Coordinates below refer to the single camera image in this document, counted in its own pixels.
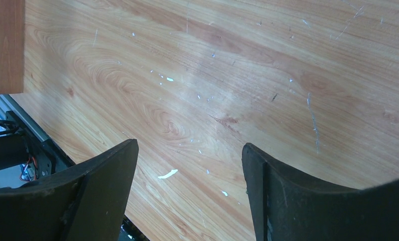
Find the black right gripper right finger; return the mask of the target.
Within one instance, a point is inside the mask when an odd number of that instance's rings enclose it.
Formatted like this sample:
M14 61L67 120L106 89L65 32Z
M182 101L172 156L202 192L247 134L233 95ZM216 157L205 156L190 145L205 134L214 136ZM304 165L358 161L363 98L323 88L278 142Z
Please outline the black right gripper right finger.
M399 179L349 188L251 143L241 160L256 240L399 240Z

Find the orange wooden compartment tray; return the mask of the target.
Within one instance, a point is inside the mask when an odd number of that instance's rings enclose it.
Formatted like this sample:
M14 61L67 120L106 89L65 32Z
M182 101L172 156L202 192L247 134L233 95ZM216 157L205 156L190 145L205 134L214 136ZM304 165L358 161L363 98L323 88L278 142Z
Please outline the orange wooden compartment tray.
M25 1L0 0L0 94L24 89Z

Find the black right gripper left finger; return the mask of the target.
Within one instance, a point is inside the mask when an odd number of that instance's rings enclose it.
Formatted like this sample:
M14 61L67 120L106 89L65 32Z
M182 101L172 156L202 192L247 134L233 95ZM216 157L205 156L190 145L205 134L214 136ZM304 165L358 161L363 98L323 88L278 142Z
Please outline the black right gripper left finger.
M117 240L138 153L128 139L46 178L0 188L0 240Z

